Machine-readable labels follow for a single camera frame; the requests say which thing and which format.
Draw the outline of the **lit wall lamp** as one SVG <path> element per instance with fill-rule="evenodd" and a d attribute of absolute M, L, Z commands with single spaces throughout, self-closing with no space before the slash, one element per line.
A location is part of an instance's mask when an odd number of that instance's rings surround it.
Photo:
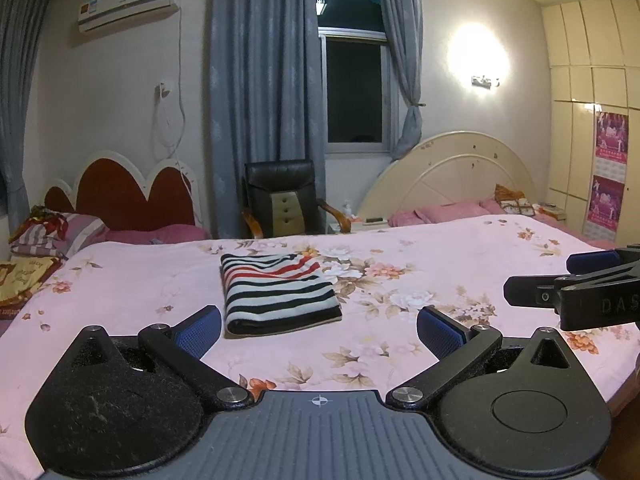
<path fill-rule="evenodd" d="M 510 76 L 510 56 L 487 26 L 464 23 L 451 34 L 447 44 L 447 68 L 465 89 L 495 91 Z"/>

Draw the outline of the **white wall air conditioner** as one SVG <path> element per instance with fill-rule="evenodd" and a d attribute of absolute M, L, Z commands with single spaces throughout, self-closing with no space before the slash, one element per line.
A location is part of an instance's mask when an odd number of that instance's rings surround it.
<path fill-rule="evenodd" d="M 81 34 L 89 35 L 135 18 L 178 9 L 178 0 L 88 0 L 79 6 L 77 24 Z"/>

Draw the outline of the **orange patterned cushion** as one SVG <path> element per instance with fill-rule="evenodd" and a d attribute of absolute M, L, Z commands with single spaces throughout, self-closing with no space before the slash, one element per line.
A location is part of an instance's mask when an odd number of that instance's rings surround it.
<path fill-rule="evenodd" d="M 494 199 L 506 214 L 533 217 L 535 209 L 522 191 L 511 190 L 503 185 L 495 186 Z"/>

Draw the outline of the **yellow red printed cushion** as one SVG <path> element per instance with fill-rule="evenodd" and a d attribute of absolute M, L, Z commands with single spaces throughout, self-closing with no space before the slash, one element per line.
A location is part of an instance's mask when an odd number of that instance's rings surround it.
<path fill-rule="evenodd" d="M 20 257 L 0 264 L 0 318 L 11 321 L 61 266 L 55 257 Z"/>

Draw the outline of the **purple wall poster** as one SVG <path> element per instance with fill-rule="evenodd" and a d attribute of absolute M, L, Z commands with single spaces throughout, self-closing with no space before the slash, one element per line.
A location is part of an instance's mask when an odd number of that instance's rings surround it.
<path fill-rule="evenodd" d="M 622 214 L 628 162 L 628 116 L 594 107 L 592 175 L 584 234 L 614 242 Z"/>

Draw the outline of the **dark window with white frame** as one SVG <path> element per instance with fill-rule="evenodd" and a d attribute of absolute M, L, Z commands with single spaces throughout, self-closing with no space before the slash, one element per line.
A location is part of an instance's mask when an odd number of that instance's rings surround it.
<path fill-rule="evenodd" d="M 381 0 L 316 0 L 326 145 L 334 154 L 387 153 L 397 88 Z"/>

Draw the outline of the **cream arched headboard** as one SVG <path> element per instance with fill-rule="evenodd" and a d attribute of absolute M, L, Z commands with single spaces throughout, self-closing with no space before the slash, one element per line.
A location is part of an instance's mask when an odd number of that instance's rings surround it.
<path fill-rule="evenodd" d="M 524 162 L 502 141 L 475 131 L 446 132 L 392 162 L 364 196 L 357 216 L 387 219 L 401 210 L 480 202 L 498 184 L 538 200 Z"/>

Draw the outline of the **red black white striped sweater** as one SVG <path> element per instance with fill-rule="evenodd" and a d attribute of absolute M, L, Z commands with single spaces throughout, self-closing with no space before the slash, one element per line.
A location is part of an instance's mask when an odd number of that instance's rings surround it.
<path fill-rule="evenodd" d="M 314 258 L 224 254 L 220 273 L 224 325 L 232 336 L 291 333 L 342 319 L 334 287 Z"/>

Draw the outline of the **blue-grey left curtain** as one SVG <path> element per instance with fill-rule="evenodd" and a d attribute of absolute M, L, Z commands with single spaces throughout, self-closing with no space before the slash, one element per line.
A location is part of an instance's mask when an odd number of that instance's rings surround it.
<path fill-rule="evenodd" d="M 10 231 L 29 213 L 24 136 L 32 73 L 49 3 L 1 0 L 1 175 Z"/>

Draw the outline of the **black leather office chair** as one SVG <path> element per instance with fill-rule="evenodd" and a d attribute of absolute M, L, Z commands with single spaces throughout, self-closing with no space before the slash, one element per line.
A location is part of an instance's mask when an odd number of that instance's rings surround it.
<path fill-rule="evenodd" d="M 242 218 L 255 240 L 326 230 L 323 214 L 338 225 L 338 232 L 352 232 L 352 222 L 320 198 L 316 172 L 310 159 L 283 162 L 248 162 L 243 178 L 245 207 Z"/>

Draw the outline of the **blue-grey tied right curtain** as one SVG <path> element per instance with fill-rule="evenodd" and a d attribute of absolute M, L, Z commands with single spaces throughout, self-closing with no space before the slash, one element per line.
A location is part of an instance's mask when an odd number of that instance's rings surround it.
<path fill-rule="evenodd" d="M 406 156 L 421 140 L 423 12 L 421 0 L 381 0 L 383 24 L 398 87 L 407 107 L 392 159 Z"/>

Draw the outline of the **red scalloped white headboard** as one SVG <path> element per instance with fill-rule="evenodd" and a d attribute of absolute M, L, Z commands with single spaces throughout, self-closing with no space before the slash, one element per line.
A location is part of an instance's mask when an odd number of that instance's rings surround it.
<path fill-rule="evenodd" d="M 43 205 L 98 217 L 112 231 L 203 225 L 198 180 L 188 165 L 175 158 L 165 158 L 149 174 L 142 174 L 121 154 L 95 152 L 74 184 L 58 179 L 49 186 Z"/>

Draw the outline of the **pink pillow at cream headboard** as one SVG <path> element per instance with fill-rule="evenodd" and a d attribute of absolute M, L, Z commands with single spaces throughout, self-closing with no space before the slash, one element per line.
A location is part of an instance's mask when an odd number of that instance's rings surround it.
<path fill-rule="evenodd" d="M 493 198 L 479 202 L 457 202 L 404 209 L 392 214 L 387 222 L 392 228 L 398 228 L 398 226 L 420 226 L 420 224 L 442 223 L 488 214 L 503 214 L 503 209 Z"/>

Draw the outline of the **pink floral bedspread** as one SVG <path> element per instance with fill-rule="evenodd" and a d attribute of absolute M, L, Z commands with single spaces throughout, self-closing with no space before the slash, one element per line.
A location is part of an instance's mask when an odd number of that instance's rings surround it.
<path fill-rule="evenodd" d="M 433 306 L 466 328 L 491 326 L 511 338 L 557 330 L 613 416 L 637 393 L 639 323 L 562 330 L 553 310 L 512 307 L 503 296 L 511 276 L 565 274 L 570 255 L 598 251 L 538 221 L 494 214 L 347 235 L 91 246 L 52 274 L 1 338 L 2 477 L 593 479 L 440 478 L 419 455 L 425 419 L 385 399 L 436 363 L 416 333 L 418 313 Z M 341 321 L 271 336 L 228 334 L 224 254 L 316 259 Z M 45 477 L 25 416 L 78 333 L 99 325 L 134 336 L 207 306 L 219 310 L 222 329 L 202 360 L 247 388 L 253 403 L 213 418 L 203 470 L 193 478 Z"/>

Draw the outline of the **cream wardrobe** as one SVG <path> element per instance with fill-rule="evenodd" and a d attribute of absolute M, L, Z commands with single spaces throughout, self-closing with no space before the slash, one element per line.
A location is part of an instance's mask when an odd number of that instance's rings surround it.
<path fill-rule="evenodd" d="M 582 0 L 542 10 L 551 76 L 547 200 L 584 234 L 592 175 L 594 107 L 626 114 L 628 162 L 614 242 L 639 239 L 639 0 Z"/>

